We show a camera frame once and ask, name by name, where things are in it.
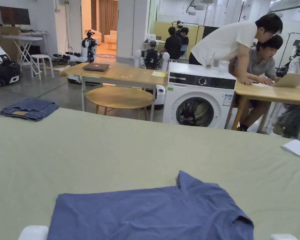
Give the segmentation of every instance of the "washing machine control panel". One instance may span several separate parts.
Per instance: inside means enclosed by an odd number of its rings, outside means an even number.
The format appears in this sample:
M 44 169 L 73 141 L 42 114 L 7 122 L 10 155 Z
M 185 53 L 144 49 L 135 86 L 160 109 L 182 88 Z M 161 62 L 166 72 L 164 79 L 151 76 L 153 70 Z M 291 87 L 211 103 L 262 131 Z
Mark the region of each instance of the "washing machine control panel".
M 234 79 L 203 77 L 175 72 L 170 73 L 169 82 L 222 89 L 234 89 L 235 86 Z

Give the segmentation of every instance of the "seated person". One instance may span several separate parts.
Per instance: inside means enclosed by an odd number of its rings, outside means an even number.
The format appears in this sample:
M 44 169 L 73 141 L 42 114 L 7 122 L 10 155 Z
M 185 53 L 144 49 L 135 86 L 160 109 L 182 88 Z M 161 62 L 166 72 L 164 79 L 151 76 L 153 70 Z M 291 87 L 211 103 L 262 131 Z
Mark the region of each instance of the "seated person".
M 177 31 L 176 31 L 176 35 L 181 38 L 181 29 L 183 27 L 183 23 L 181 23 L 181 21 L 177 22 Z
M 176 28 L 169 27 L 170 37 L 166 39 L 164 44 L 164 51 L 170 55 L 170 59 L 177 60 L 181 56 L 181 38 L 176 35 Z
M 247 77 L 252 81 L 256 81 L 266 85 L 272 85 L 272 81 L 278 81 L 280 78 L 275 75 L 275 62 L 273 56 L 283 44 L 282 37 L 274 35 L 270 40 L 260 43 L 256 48 L 252 48 L 249 52 L 249 64 L 247 69 Z M 235 68 L 238 66 L 238 61 L 235 62 Z M 265 74 L 268 78 L 259 77 Z M 235 101 L 239 102 L 240 96 L 237 95 Z M 238 131 L 246 132 L 248 128 L 254 124 L 270 107 L 270 102 L 251 100 L 244 108 Z
M 288 73 L 300 73 L 300 57 L 295 57 L 289 64 Z M 298 138 L 300 133 L 300 105 L 285 104 L 285 112 L 274 124 L 273 132 L 285 138 Z
M 189 45 L 189 38 L 188 38 L 189 28 L 183 27 L 181 28 L 181 43 L 182 45 Z

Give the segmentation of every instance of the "sticker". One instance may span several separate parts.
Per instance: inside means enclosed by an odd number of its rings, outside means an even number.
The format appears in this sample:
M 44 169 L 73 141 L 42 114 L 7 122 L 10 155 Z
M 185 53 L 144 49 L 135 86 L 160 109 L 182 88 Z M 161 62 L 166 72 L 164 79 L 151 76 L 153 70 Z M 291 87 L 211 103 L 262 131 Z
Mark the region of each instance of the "sticker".
M 231 94 L 226 94 L 225 98 L 223 99 L 222 106 L 230 106 L 232 101 L 232 95 Z
M 24 116 L 26 115 L 28 112 L 24 112 L 24 111 L 15 111 L 13 112 L 14 115 L 20 115 L 20 116 Z

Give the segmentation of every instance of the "hand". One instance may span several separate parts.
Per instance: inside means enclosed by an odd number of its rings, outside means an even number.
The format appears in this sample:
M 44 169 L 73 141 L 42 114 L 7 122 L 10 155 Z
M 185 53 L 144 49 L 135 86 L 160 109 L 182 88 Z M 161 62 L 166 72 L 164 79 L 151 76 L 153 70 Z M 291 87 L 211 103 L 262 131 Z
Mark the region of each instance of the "hand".
M 252 86 L 252 80 L 248 78 L 239 78 L 239 81 L 247 86 Z
M 281 79 L 281 77 L 274 77 L 272 80 L 275 82 L 278 82 Z
M 266 84 L 269 86 L 272 86 L 272 84 L 273 84 L 272 79 L 266 78 L 266 77 L 258 77 L 256 80 L 258 83 Z

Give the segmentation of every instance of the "gray floor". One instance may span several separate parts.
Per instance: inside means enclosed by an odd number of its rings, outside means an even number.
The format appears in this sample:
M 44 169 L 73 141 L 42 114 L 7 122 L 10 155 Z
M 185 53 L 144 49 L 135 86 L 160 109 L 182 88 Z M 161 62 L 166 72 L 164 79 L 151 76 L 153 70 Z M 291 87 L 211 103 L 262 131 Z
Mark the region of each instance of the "gray floor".
M 31 78 L 30 71 L 24 69 L 22 71 L 23 78 L 19 82 L 14 84 L 0 87 L 0 110 L 8 105 L 19 102 L 26 97 L 41 98 L 48 101 L 55 102 L 62 108 L 69 108 L 74 110 L 81 110 L 81 86 L 75 84 L 69 84 L 68 80 L 64 77 L 59 77 L 58 72 L 55 71 L 55 78 L 51 77 L 51 73 L 48 71 L 47 76 L 42 75 L 42 79 L 39 80 L 38 76 Z M 87 86 L 87 90 L 97 88 L 96 86 Z M 87 102 L 87 111 L 95 112 L 95 106 Z M 99 113 L 103 113 L 104 109 L 99 108 Z M 232 126 L 236 109 L 232 112 L 232 118 L 229 123 L 229 129 Z M 163 110 L 155 110 L 154 121 L 161 122 Z M 113 109 L 107 112 L 109 116 L 116 116 L 122 118 L 137 118 L 136 110 L 118 110 Z M 271 131 L 271 122 L 265 131 L 269 134 L 273 134 Z M 249 132 L 256 132 L 258 128 L 258 122 L 249 128 Z

